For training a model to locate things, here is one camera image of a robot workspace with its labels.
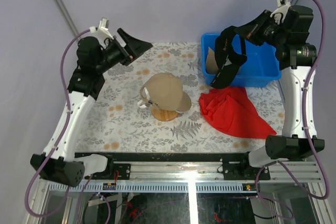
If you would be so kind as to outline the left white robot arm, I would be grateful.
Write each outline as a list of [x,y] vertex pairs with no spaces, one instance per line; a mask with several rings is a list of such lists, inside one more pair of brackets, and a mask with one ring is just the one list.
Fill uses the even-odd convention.
[[102,32],[103,43],[94,36],[80,35],[77,67],[69,84],[64,85],[66,104],[58,125],[43,152],[30,159],[31,166],[42,179],[69,187],[78,186],[84,177],[94,173],[103,179],[114,175],[115,166],[103,155],[75,157],[78,134],[105,83],[103,74],[117,64],[128,66],[153,47],[122,28],[117,32],[125,46],[121,46],[106,28],[91,27],[89,32]]

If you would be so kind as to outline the tan baseball cap with logo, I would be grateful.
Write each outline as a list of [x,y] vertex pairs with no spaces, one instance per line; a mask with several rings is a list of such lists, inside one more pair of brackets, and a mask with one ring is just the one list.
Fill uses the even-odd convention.
[[182,81],[171,73],[154,74],[142,87],[147,88],[158,109],[183,113],[191,108],[191,98]]

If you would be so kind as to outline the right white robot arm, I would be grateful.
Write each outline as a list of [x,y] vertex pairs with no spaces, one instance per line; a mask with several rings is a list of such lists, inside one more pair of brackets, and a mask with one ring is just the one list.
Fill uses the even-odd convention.
[[245,179],[253,178],[258,167],[270,162],[307,158],[324,149],[324,140],[317,137],[312,108],[317,49],[306,42],[313,17],[311,8],[293,5],[274,12],[265,10],[235,29],[241,38],[256,46],[267,43],[275,47],[285,108],[282,134],[268,136],[265,146],[250,152],[248,161],[239,166]]

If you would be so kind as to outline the black cap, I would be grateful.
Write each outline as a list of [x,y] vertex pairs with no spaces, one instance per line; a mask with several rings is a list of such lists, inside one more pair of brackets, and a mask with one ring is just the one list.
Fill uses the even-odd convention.
[[[241,66],[247,61],[246,43],[243,37],[235,32],[235,26],[225,28],[215,39],[214,57],[218,67],[210,86],[224,89],[231,85]],[[239,38],[241,53],[237,53],[232,46],[236,35]]]

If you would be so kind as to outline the white baseball cap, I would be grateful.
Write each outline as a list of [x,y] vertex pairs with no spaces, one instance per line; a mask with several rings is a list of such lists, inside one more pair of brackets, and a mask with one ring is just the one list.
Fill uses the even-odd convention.
[[140,89],[141,100],[137,102],[137,106],[140,109],[146,109],[150,107],[157,107],[157,104],[151,101],[149,91],[146,87]]

